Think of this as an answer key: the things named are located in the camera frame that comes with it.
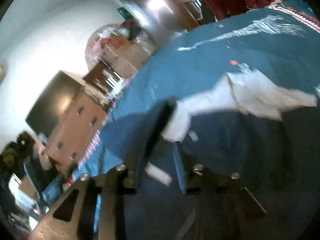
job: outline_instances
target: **small red mark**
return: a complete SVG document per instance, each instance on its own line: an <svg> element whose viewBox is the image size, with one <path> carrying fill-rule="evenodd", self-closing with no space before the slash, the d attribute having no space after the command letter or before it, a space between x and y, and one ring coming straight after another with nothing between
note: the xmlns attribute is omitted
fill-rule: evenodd
<svg viewBox="0 0 320 240"><path fill-rule="evenodd" d="M238 65L238 62L236 62L235 60L230 60L230 63L231 63L233 66Z"/></svg>

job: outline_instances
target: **bed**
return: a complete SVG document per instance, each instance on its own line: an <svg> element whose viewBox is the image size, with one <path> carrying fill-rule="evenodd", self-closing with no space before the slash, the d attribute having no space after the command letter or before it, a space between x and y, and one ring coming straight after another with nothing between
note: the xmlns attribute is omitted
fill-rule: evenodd
<svg viewBox="0 0 320 240"><path fill-rule="evenodd" d="M277 86L318 96L319 24L307 3L289 0L198 27L172 40L150 59L109 113L108 124L145 114L160 100L172 96L182 99L209 90L226 72L246 73L258 69ZM170 190L145 174L140 193L135 198L126 199L128 239L150 239L160 234L161 238L173 238L176 229L192 212L192 200L185 199L179 191L171 148L171 143L160 140L150 159L172 176ZM110 151L108 145L100 143L98 132L73 176L74 179L83 173L96 176L120 163L121 158ZM138 211L134 210L134 205L141 201L144 205ZM304 207L297 207L298 202ZM290 232L281 238L296 239L319 208L319 194L297 192L290 197L277 194L269 198L269 205L279 209L275 216L283 222L283 227L276 230L275 235L280 231ZM175 220L168 228L162 221L173 215ZM273 239L269 230L262 230L260 239ZM185 238L193 236L191 229Z"/></svg>

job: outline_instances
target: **bright light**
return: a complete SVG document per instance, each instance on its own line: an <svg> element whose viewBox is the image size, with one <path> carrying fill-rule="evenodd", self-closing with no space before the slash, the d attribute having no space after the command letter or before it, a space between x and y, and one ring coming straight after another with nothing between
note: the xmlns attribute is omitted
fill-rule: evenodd
<svg viewBox="0 0 320 240"><path fill-rule="evenodd" d="M163 6L167 6L164 0L149 0L147 2L147 6L150 10L158 10L162 8Z"/></svg>

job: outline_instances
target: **black tv screen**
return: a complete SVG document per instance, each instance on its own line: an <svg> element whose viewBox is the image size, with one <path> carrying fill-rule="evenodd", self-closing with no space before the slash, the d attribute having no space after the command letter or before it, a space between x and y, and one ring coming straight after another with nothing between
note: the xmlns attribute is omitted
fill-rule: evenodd
<svg viewBox="0 0 320 240"><path fill-rule="evenodd" d="M26 118L31 129L48 138L83 86L60 71L46 86Z"/></svg>

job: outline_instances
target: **wooden dresser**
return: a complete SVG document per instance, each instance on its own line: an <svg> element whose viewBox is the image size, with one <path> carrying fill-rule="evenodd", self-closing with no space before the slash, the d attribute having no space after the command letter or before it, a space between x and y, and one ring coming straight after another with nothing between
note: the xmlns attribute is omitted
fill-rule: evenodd
<svg viewBox="0 0 320 240"><path fill-rule="evenodd" d="M78 163L106 115L101 106L80 92L50 135L44 153L65 166Z"/></svg>

